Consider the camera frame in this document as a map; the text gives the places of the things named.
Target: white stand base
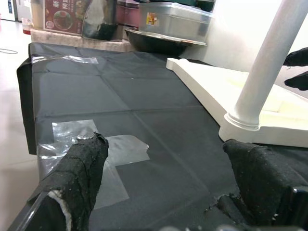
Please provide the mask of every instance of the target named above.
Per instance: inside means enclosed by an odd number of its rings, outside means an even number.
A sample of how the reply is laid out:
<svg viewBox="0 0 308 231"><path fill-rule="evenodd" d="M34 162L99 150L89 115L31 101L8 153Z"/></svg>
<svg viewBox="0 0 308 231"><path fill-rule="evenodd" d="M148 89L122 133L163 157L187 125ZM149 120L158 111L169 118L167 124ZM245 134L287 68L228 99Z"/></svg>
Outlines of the white stand base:
<svg viewBox="0 0 308 231"><path fill-rule="evenodd" d="M248 72L171 59L174 71L220 125L222 140L308 147L308 101L273 85L260 113L259 128L251 130L228 118L242 91Z"/></svg>

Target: clear tape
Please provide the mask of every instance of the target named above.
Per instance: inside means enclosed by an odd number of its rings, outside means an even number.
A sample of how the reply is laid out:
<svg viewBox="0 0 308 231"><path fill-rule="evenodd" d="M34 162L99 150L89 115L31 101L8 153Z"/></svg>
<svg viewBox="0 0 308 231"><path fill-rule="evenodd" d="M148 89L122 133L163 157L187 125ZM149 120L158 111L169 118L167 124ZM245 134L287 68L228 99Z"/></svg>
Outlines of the clear tape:
<svg viewBox="0 0 308 231"><path fill-rule="evenodd" d="M46 60L55 60L55 59L66 59L77 63L83 63L83 64L98 64L98 61L95 57L78 57L78 56L72 56L72 55L51 55L51 56L33 56L31 59L32 64L35 64L37 62L46 61Z"/></svg>
<svg viewBox="0 0 308 231"><path fill-rule="evenodd" d="M38 169L40 178L47 176L66 155L77 140L93 136L97 128L93 120L52 123L54 143L38 145ZM116 166L149 160L149 146L132 135L106 137L109 143L108 158L94 209L110 206L129 199L129 195L116 170Z"/></svg>

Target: white pole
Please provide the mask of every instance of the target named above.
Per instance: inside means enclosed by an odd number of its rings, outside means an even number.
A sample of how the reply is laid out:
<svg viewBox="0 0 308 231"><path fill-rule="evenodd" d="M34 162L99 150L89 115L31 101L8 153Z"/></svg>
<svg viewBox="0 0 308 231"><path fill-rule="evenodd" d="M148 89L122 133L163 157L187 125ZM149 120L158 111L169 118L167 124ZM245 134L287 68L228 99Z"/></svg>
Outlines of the white pole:
<svg viewBox="0 0 308 231"><path fill-rule="evenodd" d="M282 0L234 110L226 114L227 120L245 129L259 128L262 107L307 13L308 0Z"/></svg>

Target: food poster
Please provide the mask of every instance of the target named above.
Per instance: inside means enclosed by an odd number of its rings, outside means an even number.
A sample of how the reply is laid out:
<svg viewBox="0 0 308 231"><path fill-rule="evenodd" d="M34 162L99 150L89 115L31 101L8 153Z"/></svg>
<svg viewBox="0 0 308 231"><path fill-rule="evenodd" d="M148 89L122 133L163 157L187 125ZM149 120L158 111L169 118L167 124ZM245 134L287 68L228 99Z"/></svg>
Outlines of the food poster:
<svg viewBox="0 0 308 231"><path fill-rule="evenodd" d="M91 0L45 0L44 29L81 34Z"/></svg>

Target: tiled floor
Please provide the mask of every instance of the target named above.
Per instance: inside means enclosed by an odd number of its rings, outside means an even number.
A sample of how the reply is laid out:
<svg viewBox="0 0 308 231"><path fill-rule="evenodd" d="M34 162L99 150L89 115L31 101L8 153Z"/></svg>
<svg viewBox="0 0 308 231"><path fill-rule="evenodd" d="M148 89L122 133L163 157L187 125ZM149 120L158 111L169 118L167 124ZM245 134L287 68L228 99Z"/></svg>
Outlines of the tiled floor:
<svg viewBox="0 0 308 231"><path fill-rule="evenodd" d="M0 230L15 219L38 184L36 157L29 155L22 121L17 67L28 57L29 35L20 23L0 21Z"/></svg>

